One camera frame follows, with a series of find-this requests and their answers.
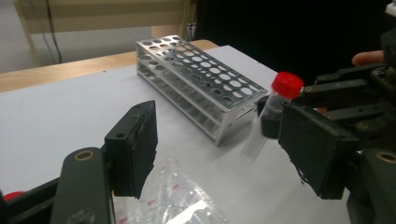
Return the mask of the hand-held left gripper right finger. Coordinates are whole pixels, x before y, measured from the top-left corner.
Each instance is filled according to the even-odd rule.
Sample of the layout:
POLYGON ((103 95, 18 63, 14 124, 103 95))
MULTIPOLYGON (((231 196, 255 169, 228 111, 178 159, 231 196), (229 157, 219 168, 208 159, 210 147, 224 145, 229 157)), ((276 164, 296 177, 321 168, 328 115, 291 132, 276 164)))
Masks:
POLYGON ((313 191, 326 200, 344 193, 344 162, 357 149, 359 138, 314 109, 285 103, 278 143, 313 191))

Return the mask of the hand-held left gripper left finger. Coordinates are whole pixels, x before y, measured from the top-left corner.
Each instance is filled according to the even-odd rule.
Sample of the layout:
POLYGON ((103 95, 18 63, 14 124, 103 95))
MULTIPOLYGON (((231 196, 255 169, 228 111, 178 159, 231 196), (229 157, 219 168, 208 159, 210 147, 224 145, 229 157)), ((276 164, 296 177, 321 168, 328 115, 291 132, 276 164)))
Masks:
POLYGON ((139 199, 154 167, 158 145, 154 100, 134 105, 105 137, 106 155, 113 164, 113 192, 139 199))

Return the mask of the clear plastic bag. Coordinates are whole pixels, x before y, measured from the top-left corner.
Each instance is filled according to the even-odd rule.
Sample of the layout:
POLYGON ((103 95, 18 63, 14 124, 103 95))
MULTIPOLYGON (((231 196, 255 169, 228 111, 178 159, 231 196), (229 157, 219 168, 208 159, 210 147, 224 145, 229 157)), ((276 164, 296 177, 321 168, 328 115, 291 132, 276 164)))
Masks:
POLYGON ((116 224, 230 224, 172 158, 155 161, 139 200, 114 196, 113 202, 116 224))

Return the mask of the perforated metal test tube rack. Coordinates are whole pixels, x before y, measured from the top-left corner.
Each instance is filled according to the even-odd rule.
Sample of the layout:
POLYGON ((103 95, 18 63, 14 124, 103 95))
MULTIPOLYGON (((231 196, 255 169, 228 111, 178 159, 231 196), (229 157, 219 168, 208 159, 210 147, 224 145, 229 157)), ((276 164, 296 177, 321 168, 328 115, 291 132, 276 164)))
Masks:
POLYGON ((257 117, 267 90, 177 35, 135 43, 137 73, 217 146, 257 117))

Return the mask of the red cap test tube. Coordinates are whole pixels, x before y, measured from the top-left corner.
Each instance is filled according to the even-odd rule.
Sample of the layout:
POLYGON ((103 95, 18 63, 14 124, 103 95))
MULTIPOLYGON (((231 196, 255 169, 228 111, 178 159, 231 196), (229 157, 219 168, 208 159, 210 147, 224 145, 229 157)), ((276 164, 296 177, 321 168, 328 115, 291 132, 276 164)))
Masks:
POLYGON ((13 191, 13 192, 10 192, 8 194, 3 195, 2 199, 7 202, 7 201, 15 199, 15 198, 17 198, 19 196, 22 196, 23 193, 24 193, 23 190, 13 191))
POLYGON ((242 158, 247 162, 254 162, 265 147, 266 141, 271 138, 262 135, 262 118, 273 119, 283 113, 283 104, 299 96, 304 86, 303 80, 290 72, 279 72, 273 80, 268 101, 258 116, 251 133, 241 151, 242 158))

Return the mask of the beige cabinet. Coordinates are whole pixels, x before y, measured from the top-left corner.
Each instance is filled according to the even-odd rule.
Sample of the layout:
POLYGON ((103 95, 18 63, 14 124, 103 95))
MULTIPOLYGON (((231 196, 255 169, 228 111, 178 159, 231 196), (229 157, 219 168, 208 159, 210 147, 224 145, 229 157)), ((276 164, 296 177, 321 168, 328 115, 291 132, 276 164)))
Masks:
POLYGON ((35 63, 35 34, 151 26, 155 36, 187 35, 193 0, 12 0, 35 63))

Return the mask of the white table sheet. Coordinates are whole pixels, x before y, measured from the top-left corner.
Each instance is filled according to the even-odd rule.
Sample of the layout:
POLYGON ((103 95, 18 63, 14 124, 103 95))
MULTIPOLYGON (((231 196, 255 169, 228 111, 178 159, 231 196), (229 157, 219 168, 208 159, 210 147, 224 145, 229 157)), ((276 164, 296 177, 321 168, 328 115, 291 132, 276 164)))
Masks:
POLYGON ((130 107, 147 100, 157 106, 159 155, 173 157, 230 224, 349 224, 345 201, 321 200, 277 142, 242 164, 247 131, 215 146, 132 65, 1 92, 0 191, 28 190, 57 177, 65 156, 100 147, 130 107))

